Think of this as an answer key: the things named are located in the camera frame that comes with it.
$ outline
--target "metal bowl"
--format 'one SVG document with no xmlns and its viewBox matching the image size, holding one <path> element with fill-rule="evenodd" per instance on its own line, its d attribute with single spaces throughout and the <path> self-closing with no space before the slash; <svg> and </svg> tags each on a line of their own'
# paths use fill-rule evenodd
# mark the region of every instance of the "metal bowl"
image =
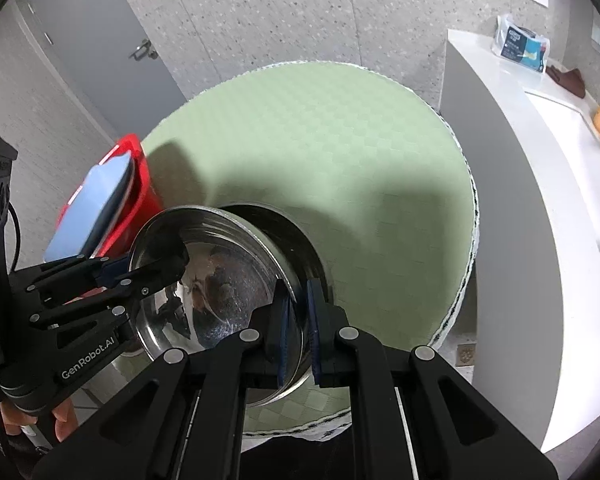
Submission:
<svg viewBox="0 0 600 480">
<path fill-rule="evenodd" d="M 252 311 L 272 301 L 279 278 L 298 305 L 298 277 L 278 247 L 250 222 L 211 207 L 181 206 L 156 215 L 134 241 L 130 270 L 149 262 L 148 241 L 163 232 L 179 233 L 190 261 L 181 280 L 140 303 L 136 331 L 152 359 L 174 347 L 190 354 L 213 348 L 246 328 Z M 283 386 L 250 390 L 250 406 L 279 399 L 306 375 L 306 316 L 295 311 L 292 315 Z"/>
<path fill-rule="evenodd" d="M 257 226 L 284 254 L 296 272 L 299 282 L 306 283 L 307 280 L 318 278 L 325 301 L 334 303 L 333 279 L 329 267 L 318 254 L 308 235 L 290 216 L 272 205 L 261 202 L 232 202 L 221 206 L 220 209 L 234 213 Z M 296 316 L 302 328 L 305 344 L 302 349 L 302 361 L 288 389 L 272 401 L 291 393 L 311 374 L 309 319 L 304 297 L 299 298 L 296 304 Z"/>
</svg>

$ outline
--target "brown cloth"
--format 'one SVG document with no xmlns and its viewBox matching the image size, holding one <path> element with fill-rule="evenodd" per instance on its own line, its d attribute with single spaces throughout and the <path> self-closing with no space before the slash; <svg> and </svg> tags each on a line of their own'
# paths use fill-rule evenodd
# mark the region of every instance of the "brown cloth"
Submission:
<svg viewBox="0 0 600 480">
<path fill-rule="evenodd" d="M 568 72 L 560 72 L 555 66 L 549 66 L 547 67 L 546 72 L 551 79 L 558 83 L 558 85 L 567 89 L 573 95 L 584 99 L 586 88 L 580 70 L 574 68 Z"/>
</svg>

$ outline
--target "round table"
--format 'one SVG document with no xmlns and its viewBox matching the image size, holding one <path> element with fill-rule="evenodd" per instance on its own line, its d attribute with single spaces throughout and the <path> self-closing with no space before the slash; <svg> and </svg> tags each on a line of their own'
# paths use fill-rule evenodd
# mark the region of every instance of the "round table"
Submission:
<svg viewBox="0 0 600 480">
<path fill-rule="evenodd" d="M 142 145 L 165 206 L 282 209 L 350 323 L 385 345 L 436 347 L 453 325 L 477 250 L 475 186 L 448 124 L 408 88 L 348 64 L 277 64 L 202 92 Z M 248 408 L 244 433 L 322 439 L 349 424 L 348 390 L 309 378 Z"/>
</svg>

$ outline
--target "floor drain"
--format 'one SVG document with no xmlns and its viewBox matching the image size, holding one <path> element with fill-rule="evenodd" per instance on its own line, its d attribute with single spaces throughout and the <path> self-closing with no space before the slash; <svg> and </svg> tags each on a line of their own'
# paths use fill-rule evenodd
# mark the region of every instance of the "floor drain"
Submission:
<svg viewBox="0 0 600 480">
<path fill-rule="evenodd" d="M 475 359 L 475 343 L 458 345 L 456 366 L 473 366 Z"/>
</svg>

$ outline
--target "plastic bag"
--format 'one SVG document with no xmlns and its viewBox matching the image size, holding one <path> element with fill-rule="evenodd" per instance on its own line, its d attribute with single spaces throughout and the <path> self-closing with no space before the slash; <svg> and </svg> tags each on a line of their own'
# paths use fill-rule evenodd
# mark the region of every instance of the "plastic bag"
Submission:
<svg viewBox="0 0 600 480">
<path fill-rule="evenodd" d="M 549 57 L 549 38 L 515 25 L 510 14 L 503 14 L 498 16 L 498 29 L 491 50 L 531 70 L 544 72 Z"/>
</svg>

